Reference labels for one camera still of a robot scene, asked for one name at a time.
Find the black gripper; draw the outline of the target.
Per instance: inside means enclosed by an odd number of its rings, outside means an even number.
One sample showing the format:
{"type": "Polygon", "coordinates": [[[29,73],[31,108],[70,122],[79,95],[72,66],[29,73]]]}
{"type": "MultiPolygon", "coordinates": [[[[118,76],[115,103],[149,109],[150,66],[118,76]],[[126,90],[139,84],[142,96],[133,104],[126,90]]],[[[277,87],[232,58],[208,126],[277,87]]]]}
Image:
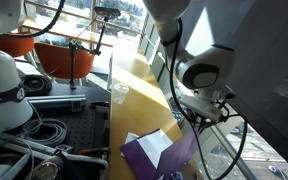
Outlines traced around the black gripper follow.
{"type": "Polygon", "coordinates": [[[205,117],[198,115],[193,111],[187,112],[189,125],[196,132],[202,132],[204,129],[213,126],[213,122],[205,117]]]}

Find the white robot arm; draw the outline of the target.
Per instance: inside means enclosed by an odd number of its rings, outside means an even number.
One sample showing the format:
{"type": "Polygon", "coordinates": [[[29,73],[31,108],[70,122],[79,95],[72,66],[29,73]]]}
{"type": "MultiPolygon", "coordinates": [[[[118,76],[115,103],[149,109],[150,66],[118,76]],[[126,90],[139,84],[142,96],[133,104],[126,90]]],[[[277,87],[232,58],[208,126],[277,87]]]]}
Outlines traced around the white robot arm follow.
{"type": "MultiPolygon", "coordinates": [[[[234,50],[214,44],[197,56],[191,55],[178,43],[181,17],[191,0],[142,1],[154,19],[169,61],[174,64],[170,71],[186,88],[199,91],[195,97],[182,97],[181,104],[206,119],[219,122],[222,112],[214,103],[224,97],[234,50]]],[[[18,28],[24,20],[24,0],[0,0],[0,35],[18,28]]],[[[24,124],[32,113],[13,58],[0,50],[0,133],[24,124]]]]}

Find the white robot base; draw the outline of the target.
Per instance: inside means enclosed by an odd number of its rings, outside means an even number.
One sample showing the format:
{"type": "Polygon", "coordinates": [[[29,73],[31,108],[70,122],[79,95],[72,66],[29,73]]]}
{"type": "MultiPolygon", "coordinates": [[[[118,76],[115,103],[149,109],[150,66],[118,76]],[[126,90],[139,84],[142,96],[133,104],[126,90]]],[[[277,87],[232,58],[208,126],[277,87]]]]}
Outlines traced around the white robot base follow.
{"type": "Polygon", "coordinates": [[[0,133],[21,126],[32,114],[15,61],[0,51],[0,133]]]}

